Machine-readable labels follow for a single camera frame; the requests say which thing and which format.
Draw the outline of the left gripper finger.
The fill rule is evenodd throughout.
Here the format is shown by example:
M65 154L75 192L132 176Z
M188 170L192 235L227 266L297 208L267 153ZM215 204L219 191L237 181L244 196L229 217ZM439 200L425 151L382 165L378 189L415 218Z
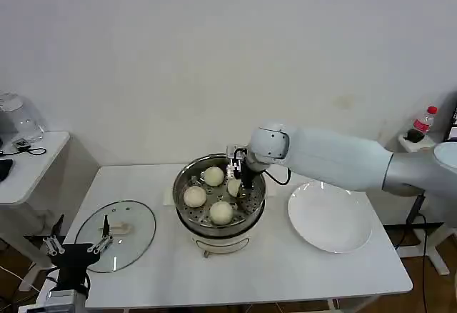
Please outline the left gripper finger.
M101 231L101 240L89 247L88 253L100 254L104 252L111 245L114 239L113 236L110 235L110 225L107 214L104 215L104 224Z
M62 214L57 222L51 228L51 233L48 236L43 238L43 243L46 247L47 254L49 256L56 256L58 254L63 254L65 249L61 243L61 226L64 221L64 215Z

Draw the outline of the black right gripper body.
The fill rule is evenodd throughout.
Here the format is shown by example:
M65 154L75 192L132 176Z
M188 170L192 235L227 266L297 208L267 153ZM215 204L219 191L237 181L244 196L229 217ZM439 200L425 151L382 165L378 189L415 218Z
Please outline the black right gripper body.
M241 166L239 170L239 178L254 178L256 176L256 172L250 167L250 163L248 161L248 157L245 156L241 161Z

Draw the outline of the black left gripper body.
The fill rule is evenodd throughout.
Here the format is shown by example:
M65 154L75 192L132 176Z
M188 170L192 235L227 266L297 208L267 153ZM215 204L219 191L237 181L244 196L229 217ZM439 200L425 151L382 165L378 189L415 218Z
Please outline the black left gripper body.
M52 263L59 271L53 292L64 290L89 292L91 282L87 269L97 263L97 254L88 253L88 248L92 245L90 243L64 244L65 252L52 257Z

